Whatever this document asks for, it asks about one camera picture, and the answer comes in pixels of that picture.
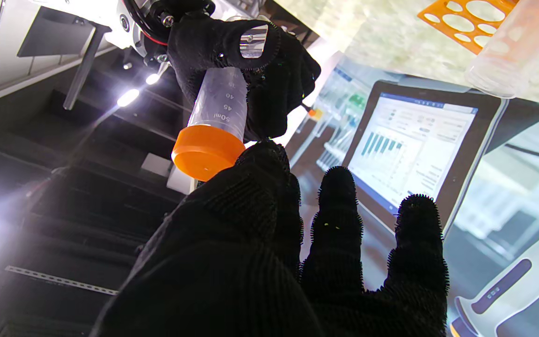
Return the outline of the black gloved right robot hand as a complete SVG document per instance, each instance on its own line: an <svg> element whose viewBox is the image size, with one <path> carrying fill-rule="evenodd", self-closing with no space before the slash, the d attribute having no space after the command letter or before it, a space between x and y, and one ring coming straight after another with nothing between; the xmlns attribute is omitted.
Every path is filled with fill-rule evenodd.
<svg viewBox="0 0 539 337"><path fill-rule="evenodd" d="M266 28L260 57L246 59L240 41L248 30ZM283 136L287 115L316 87L320 65L295 36L268 21L219 21L192 13L174 23L168 58L188 104L193 105L207 70L235 67L247 84L244 140Z"/></svg>

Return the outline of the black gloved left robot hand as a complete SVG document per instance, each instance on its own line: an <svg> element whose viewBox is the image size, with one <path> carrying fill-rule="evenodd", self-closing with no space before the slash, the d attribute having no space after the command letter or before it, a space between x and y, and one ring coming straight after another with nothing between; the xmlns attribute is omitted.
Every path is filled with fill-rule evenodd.
<svg viewBox="0 0 539 337"><path fill-rule="evenodd" d="M362 282L353 175L330 168L312 246L299 255L300 189L281 145L249 147L164 220L102 310L93 337L444 337L448 268L434 201L396 220L383 286Z"/></svg>

